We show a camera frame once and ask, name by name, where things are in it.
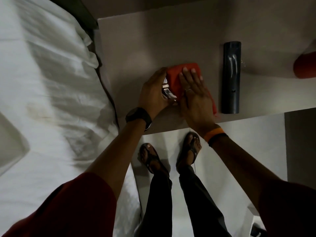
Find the red shirt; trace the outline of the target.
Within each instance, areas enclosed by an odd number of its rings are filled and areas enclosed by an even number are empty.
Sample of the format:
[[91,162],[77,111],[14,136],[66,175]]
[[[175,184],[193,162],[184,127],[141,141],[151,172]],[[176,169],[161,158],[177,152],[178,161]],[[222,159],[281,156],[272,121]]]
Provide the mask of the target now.
[[[116,205],[109,185],[84,173],[58,187],[2,237],[113,237]],[[260,195],[259,214],[268,237],[316,237],[316,190],[272,181]]]

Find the black remote control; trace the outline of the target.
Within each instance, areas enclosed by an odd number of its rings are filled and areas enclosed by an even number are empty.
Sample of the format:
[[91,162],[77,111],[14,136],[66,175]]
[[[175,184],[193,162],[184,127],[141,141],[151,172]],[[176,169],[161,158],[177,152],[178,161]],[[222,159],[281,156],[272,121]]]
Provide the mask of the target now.
[[239,113],[240,72],[241,42],[224,43],[221,92],[221,112],[223,114]]

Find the white pillow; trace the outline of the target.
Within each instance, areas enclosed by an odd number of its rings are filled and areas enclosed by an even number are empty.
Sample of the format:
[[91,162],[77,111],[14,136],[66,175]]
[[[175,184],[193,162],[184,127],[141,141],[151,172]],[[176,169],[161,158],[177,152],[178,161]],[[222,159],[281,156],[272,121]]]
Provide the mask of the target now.
[[31,51],[57,55],[62,63],[99,66],[83,24],[51,0],[0,0],[0,26],[1,39],[20,39]]

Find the person's left hand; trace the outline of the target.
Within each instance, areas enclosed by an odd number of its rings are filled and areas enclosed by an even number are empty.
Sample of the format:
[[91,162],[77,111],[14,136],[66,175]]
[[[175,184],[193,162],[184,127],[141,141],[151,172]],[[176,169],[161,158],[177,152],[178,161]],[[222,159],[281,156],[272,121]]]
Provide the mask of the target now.
[[166,107],[177,105],[176,101],[165,99],[161,92],[162,83],[155,83],[153,75],[143,84],[138,107],[144,108],[152,120]]

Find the red cloth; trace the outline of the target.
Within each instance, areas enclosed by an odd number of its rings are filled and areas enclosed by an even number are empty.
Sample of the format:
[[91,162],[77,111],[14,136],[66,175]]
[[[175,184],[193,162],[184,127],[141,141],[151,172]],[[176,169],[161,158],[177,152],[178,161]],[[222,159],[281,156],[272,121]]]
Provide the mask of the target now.
[[177,100],[180,100],[183,94],[183,88],[180,82],[179,74],[182,72],[182,69],[187,67],[188,70],[195,69],[198,76],[201,76],[201,70],[197,63],[185,63],[168,68],[167,75],[172,81],[172,90],[177,96]]

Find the person's left sandal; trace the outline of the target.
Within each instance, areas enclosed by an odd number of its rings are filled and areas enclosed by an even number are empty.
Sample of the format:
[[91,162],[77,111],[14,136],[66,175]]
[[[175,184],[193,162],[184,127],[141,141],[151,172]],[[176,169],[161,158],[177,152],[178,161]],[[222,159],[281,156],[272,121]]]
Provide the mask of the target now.
[[144,143],[140,146],[139,161],[144,164],[151,174],[162,174],[169,178],[169,171],[161,162],[156,149],[150,143]]

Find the red round object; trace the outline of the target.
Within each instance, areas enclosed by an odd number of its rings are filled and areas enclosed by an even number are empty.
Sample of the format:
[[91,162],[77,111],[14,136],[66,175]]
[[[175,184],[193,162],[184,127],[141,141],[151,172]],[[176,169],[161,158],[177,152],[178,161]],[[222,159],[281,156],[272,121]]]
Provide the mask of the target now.
[[300,55],[294,62],[293,72],[298,79],[316,78],[316,51]]

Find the white bed sheet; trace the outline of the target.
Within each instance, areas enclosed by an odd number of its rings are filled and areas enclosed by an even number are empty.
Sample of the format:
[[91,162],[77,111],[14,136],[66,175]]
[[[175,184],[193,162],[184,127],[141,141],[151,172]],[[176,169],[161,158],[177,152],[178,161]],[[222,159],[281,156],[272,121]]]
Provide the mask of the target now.
[[[28,37],[21,71],[0,79],[0,113],[19,160],[0,171],[0,236],[63,183],[83,173],[118,135],[89,36]],[[13,150],[13,144],[19,145]]]

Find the person's sandal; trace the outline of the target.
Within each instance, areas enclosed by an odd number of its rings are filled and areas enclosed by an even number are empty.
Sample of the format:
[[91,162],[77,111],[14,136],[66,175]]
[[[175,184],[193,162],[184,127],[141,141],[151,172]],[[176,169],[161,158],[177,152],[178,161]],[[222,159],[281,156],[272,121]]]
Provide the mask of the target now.
[[188,132],[184,138],[180,154],[176,162],[176,170],[178,173],[186,166],[191,166],[200,152],[202,146],[199,135],[195,132]]
[[156,149],[150,143],[144,143],[140,146],[139,161],[144,164],[151,174],[162,174],[169,178],[169,171],[161,162]]

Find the person's right forearm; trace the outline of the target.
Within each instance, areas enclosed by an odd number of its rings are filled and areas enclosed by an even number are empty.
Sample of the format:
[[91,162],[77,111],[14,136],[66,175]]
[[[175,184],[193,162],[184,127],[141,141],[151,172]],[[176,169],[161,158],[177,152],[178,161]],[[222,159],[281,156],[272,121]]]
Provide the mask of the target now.
[[221,158],[259,211],[259,198],[264,188],[270,182],[281,179],[226,134],[215,135],[208,141],[208,144]]

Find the dark headboard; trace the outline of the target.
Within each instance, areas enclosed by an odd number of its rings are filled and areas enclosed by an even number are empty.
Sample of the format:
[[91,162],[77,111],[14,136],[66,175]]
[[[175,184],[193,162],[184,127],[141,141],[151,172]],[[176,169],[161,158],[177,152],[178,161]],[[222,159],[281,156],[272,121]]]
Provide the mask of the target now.
[[50,0],[69,12],[85,30],[99,29],[97,20],[92,16],[81,0]]

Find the shiny metal object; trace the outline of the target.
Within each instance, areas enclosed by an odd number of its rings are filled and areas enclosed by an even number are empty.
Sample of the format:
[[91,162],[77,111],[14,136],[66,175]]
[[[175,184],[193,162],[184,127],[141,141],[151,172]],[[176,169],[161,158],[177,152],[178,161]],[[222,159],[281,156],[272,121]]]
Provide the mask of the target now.
[[164,78],[164,81],[161,87],[161,92],[165,99],[174,100],[174,101],[177,100],[177,96],[174,94],[172,90],[172,81],[170,80],[168,75],[166,75],[166,77]]

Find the person's left forearm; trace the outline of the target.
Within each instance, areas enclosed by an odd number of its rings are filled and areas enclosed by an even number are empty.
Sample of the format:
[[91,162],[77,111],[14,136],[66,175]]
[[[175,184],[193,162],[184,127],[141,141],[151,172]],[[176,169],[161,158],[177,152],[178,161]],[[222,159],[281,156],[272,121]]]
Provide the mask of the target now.
[[85,172],[96,174],[119,198],[132,156],[146,128],[143,119],[128,122]]

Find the orange wristband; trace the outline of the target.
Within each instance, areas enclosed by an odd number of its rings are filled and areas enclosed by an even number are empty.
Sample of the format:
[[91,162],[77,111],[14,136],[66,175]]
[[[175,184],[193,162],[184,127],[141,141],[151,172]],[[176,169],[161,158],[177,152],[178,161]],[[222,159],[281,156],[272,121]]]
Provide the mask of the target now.
[[208,131],[203,139],[208,143],[213,137],[217,136],[217,135],[226,135],[226,133],[224,132],[224,130],[221,127],[216,127],[211,131]]

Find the black wristwatch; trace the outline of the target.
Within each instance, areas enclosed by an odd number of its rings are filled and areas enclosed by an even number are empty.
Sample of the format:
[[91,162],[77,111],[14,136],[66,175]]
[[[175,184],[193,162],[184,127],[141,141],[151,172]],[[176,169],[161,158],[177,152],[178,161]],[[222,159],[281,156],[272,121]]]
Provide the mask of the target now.
[[152,118],[144,108],[136,107],[130,110],[125,117],[126,123],[129,123],[138,119],[141,119],[146,123],[145,131],[147,131],[152,124]]

